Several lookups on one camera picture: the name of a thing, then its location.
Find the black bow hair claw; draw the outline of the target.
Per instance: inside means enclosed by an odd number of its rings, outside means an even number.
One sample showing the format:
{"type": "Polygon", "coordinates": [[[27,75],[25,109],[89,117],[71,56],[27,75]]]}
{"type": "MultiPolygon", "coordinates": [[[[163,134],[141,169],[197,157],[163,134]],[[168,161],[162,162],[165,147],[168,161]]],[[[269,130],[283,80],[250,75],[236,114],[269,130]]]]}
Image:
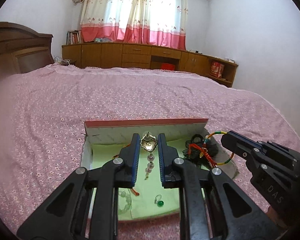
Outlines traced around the black bow hair claw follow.
{"type": "Polygon", "coordinates": [[[208,154],[211,159],[214,158],[218,153],[217,144],[208,140],[206,145],[204,145],[204,138],[200,134],[195,134],[190,140],[185,141],[184,158],[197,167],[205,167],[210,170],[213,168],[213,165],[204,153],[208,154]]]}

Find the red cardboard box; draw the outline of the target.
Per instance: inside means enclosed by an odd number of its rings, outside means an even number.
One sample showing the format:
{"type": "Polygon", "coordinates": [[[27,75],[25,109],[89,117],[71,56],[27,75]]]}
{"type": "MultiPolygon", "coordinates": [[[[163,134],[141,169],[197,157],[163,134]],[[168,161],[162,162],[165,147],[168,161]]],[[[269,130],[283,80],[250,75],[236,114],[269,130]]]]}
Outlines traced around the red cardboard box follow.
{"type": "MultiPolygon", "coordinates": [[[[85,121],[81,164],[89,170],[102,167],[119,154],[121,148],[129,145],[135,133],[141,138],[146,134],[157,137],[164,133],[167,144],[176,148],[182,157],[187,140],[195,134],[207,136],[207,122],[207,118],[85,121]]],[[[164,189],[161,185],[158,150],[148,152],[143,145],[140,142],[138,146],[140,155],[135,186],[119,189],[121,222],[167,216],[179,210],[178,190],[164,189]]]]}

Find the green bead earring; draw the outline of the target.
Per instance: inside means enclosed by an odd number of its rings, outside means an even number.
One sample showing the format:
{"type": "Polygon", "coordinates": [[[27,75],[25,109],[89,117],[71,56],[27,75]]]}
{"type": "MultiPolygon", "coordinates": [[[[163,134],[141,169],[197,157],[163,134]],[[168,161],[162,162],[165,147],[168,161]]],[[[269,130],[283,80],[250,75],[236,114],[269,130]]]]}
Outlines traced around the green bead earring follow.
{"type": "Polygon", "coordinates": [[[156,195],[154,199],[154,204],[158,207],[163,207],[164,206],[164,201],[162,200],[162,195],[158,194],[156,195]]]}

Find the red gift box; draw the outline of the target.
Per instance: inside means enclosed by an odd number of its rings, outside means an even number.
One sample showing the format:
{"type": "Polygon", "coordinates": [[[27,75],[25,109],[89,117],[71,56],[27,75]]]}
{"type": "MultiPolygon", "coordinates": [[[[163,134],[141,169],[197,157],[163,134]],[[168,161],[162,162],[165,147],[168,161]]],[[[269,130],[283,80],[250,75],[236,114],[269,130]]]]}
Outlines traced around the red gift box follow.
{"type": "Polygon", "coordinates": [[[211,64],[210,75],[221,78],[224,70],[224,64],[213,61],[211,64]]]}

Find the gold ornament earring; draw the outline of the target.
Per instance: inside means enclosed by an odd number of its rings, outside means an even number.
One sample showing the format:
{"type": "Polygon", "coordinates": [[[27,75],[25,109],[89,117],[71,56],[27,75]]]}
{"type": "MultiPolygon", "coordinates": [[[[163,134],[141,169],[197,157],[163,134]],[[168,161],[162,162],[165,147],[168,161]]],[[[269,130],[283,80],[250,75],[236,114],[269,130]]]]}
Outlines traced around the gold ornament earring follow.
{"type": "Polygon", "coordinates": [[[140,146],[143,150],[145,150],[147,154],[147,167],[145,169],[145,180],[149,178],[153,168],[154,168],[154,159],[155,156],[153,154],[158,144],[157,138],[151,134],[150,131],[147,131],[140,140],[140,146]]]}

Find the pink floral bedspread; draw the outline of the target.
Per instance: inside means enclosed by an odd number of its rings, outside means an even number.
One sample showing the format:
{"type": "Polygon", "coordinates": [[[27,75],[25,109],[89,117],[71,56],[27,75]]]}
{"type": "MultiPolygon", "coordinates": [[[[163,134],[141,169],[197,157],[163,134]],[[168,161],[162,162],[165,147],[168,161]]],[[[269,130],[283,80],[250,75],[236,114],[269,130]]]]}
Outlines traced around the pink floral bedspread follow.
{"type": "Polygon", "coordinates": [[[81,162],[87,120],[206,118],[300,152],[300,138],[267,100],[196,74],[51,64],[0,81],[0,218],[16,233],[81,162]]]}

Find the red item in cabinet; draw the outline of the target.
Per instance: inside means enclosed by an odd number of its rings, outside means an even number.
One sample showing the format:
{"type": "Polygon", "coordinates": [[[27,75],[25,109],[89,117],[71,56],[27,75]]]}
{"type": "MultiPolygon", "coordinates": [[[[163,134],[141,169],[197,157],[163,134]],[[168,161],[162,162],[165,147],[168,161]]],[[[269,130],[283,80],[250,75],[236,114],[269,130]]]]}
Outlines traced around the red item in cabinet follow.
{"type": "Polygon", "coordinates": [[[171,63],[162,63],[160,69],[175,71],[175,65],[171,63]]]}

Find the long wooden cabinet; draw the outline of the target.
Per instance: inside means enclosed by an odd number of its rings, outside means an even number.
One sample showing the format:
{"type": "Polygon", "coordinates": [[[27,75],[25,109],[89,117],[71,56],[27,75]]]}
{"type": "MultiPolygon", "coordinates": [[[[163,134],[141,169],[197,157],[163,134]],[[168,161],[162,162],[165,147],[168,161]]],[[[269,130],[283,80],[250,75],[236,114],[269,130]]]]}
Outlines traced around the long wooden cabinet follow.
{"type": "Polygon", "coordinates": [[[175,65],[175,71],[208,77],[232,87],[238,64],[209,55],[184,50],[132,43],[82,43],[62,46],[62,57],[79,68],[142,68],[160,69],[162,63],[175,65]],[[210,75],[213,61],[224,64],[221,78],[210,75]]]}

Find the pink white curtains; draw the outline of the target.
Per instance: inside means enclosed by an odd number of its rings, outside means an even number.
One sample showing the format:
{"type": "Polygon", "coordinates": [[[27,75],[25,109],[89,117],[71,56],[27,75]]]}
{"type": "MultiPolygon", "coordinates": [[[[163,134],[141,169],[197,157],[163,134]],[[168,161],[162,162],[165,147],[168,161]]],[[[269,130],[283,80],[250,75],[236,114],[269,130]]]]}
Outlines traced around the pink white curtains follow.
{"type": "Polygon", "coordinates": [[[84,42],[148,44],[184,50],[188,0],[84,0],[84,42]]]}

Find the books on shelf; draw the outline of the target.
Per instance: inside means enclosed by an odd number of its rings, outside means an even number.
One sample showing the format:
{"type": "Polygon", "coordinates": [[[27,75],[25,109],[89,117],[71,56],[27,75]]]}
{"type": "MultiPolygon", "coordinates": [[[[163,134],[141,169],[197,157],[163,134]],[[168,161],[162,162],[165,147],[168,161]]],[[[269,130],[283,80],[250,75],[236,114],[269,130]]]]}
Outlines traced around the books on shelf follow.
{"type": "Polygon", "coordinates": [[[80,30],[70,30],[67,32],[66,35],[66,44],[72,45],[72,44],[82,44],[83,38],[82,38],[82,32],[80,30]]]}

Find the dark wooden headboard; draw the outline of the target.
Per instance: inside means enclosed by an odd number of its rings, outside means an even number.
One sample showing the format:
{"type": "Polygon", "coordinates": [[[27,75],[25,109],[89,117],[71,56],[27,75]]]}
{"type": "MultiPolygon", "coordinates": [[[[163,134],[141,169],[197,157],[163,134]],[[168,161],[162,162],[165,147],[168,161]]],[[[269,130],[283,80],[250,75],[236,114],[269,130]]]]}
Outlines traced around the dark wooden headboard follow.
{"type": "Polygon", "coordinates": [[[21,24],[0,22],[0,80],[53,64],[52,38],[21,24]]]}

